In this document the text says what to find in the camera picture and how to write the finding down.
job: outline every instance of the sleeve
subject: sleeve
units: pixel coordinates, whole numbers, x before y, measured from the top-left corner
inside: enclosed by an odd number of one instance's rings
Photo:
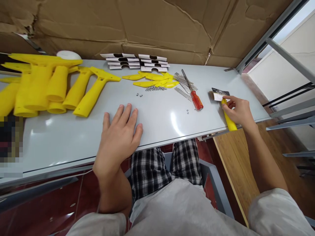
[[[259,235],[315,235],[296,202],[280,188],[263,192],[252,202],[248,221]]]
[[[98,214],[90,213],[79,219],[69,230],[67,236],[110,235],[125,234],[126,217],[122,213]]]

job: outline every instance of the finger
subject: finger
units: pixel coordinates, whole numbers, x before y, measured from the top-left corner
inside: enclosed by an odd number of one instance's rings
[[[225,113],[228,115],[228,117],[230,117],[233,113],[235,113],[235,111],[230,109],[226,104],[222,105],[222,109],[225,111]]]
[[[108,128],[111,126],[111,123],[109,121],[109,113],[104,113],[104,119],[103,119],[103,131],[108,130]]]
[[[225,99],[230,99],[233,102],[236,102],[237,100],[239,100],[239,98],[235,97],[235,96],[223,96],[223,98]]]
[[[228,107],[230,108],[230,109],[232,109],[233,107],[235,107],[236,106],[236,104],[235,103],[232,103],[232,104],[230,104]]]
[[[121,118],[118,121],[118,124],[120,126],[124,127],[126,125],[128,119],[130,117],[131,107],[132,107],[131,103],[128,103],[126,108],[125,108],[125,110],[124,110],[124,112],[123,112],[123,114],[121,115]]]
[[[234,101],[230,100],[226,104],[227,104],[227,106],[230,106],[232,103],[234,103]]]
[[[133,147],[135,149],[140,145],[140,140],[141,140],[141,137],[142,137],[142,133],[143,133],[142,124],[138,124],[137,128],[136,128],[136,131],[135,131],[135,134],[134,134],[134,137],[132,139],[132,145],[133,145]]]
[[[117,112],[113,118],[113,121],[112,121],[113,125],[118,123],[123,112],[124,112],[124,105],[120,104],[119,108],[118,108],[118,110],[117,110]]]
[[[137,123],[137,118],[138,118],[138,109],[135,108],[131,114],[131,117],[128,120],[127,126],[129,126],[132,129],[135,129],[135,125]]]

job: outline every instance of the wooden floor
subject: wooden floor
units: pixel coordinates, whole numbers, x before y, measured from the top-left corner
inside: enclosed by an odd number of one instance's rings
[[[284,175],[289,193],[304,215],[315,219],[315,179],[299,176],[296,165],[307,165],[304,158],[287,158],[282,155],[302,150],[288,130],[266,131],[266,127],[276,124],[273,120],[259,123],[260,134]],[[251,171],[244,131],[240,129],[213,139],[247,224],[249,206],[259,191]]]

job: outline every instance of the white shirt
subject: white shirt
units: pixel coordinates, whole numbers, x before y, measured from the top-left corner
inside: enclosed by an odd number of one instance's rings
[[[251,204],[250,229],[214,209],[203,190],[175,179],[150,196],[135,202],[132,228],[126,235],[315,235],[290,194],[273,189]],[[68,236],[124,235],[122,213],[90,213],[77,221]]]

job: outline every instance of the red screwdriver handle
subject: red screwdriver handle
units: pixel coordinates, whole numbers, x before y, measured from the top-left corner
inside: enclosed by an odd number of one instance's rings
[[[191,98],[193,99],[193,103],[196,107],[197,110],[202,110],[203,109],[203,104],[200,100],[200,98],[197,96],[196,91],[191,92]]]

